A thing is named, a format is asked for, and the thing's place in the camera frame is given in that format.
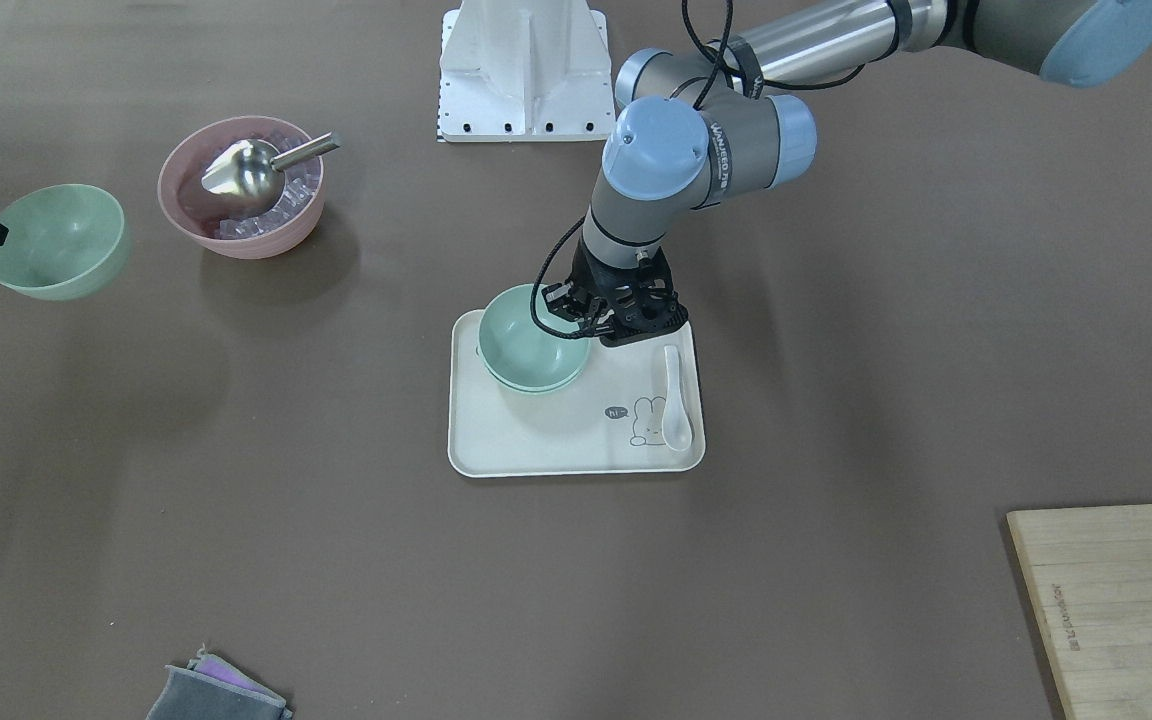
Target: pink bowl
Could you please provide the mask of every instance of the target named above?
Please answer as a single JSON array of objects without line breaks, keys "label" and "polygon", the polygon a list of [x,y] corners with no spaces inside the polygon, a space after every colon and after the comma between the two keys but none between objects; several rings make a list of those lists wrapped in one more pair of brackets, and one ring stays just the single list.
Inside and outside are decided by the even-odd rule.
[{"label": "pink bowl", "polygon": [[227,147],[230,142],[252,136],[268,137],[273,132],[282,132],[287,137],[296,138],[296,141],[310,141],[310,132],[303,131],[293,123],[278,118],[262,118],[262,115],[220,120],[219,123],[212,123],[184,138],[177,149],[168,156],[168,160],[162,164],[162,170],[159,173],[159,206],[162,209],[162,213],[180,232],[187,234],[189,240],[212,252],[227,255],[229,258],[259,260],[260,258],[271,258],[279,252],[287,252],[300,245],[300,242],[314,230],[319,218],[323,217],[323,204],[325,203],[323,182],[326,179],[323,176],[323,158],[306,160],[306,162],[319,164],[317,169],[320,177],[319,187],[314,190],[314,196],[310,197],[308,205],[282,227],[275,228],[273,232],[257,234],[255,237],[238,240],[211,237],[211,234],[202,227],[198,220],[189,217],[180,207],[177,199],[180,183],[183,183],[189,174],[197,173],[202,165],[214,159],[217,152]]}]

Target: mint green bowl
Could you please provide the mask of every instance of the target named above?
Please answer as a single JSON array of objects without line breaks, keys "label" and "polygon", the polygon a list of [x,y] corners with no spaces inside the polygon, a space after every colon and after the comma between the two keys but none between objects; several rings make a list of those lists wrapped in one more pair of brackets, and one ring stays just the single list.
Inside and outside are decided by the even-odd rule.
[{"label": "mint green bowl", "polygon": [[56,184],[0,214],[0,285],[37,300],[77,300],[122,272],[132,242],[122,205],[90,184]]},{"label": "mint green bowl", "polygon": [[[562,340],[536,327],[526,309],[530,297],[531,286],[520,285],[490,302],[479,323],[479,357],[503,386],[541,395],[575,381],[589,361],[590,340]],[[550,314],[539,296],[536,314],[556,331],[579,328],[576,323]]]}]

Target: white mounting bracket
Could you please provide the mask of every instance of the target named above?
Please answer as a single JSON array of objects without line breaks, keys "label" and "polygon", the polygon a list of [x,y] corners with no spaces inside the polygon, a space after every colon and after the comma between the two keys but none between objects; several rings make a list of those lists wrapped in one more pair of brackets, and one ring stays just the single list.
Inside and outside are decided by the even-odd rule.
[{"label": "white mounting bracket", "polygon": [[439,141],[605,141],[616,123],[607,17],[585,0],[463,0],[439,65]]}]

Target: white tray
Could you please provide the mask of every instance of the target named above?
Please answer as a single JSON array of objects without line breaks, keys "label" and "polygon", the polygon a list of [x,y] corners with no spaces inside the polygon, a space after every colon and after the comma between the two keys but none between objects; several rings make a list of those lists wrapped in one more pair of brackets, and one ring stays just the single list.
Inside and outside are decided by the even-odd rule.
[{"label": "white tray", "polygon": [[[681,473],[705,455],[705,423],[691,324],[666,338],[590,347],[584,372],[548,395],[495,381],[477,356],[483,310],[452,328],[447,457],[470,478],[522,475]],[[660,437],[664,347],[676,344],[682,396],[694,439],[669,450]]]}]

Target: ladle handle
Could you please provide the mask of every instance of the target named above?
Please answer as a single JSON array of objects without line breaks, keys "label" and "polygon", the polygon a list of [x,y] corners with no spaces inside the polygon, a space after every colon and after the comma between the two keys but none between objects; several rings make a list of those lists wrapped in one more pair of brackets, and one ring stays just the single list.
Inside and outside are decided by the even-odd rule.
[{"label": "ladle handle", "polygon": [[314,137],[313,141],[309,141],[305,145],[298,145],[282,152],[282,154],[274,156],[273,160],[270,160],[270,167],[282,173],[283,169],[291,168],[294,164],[303,162],[310,158],[317,158],[323,156],[324,152],[329,152],[340,147],[340,138],[336,132],[326,132],[323,137]]}]

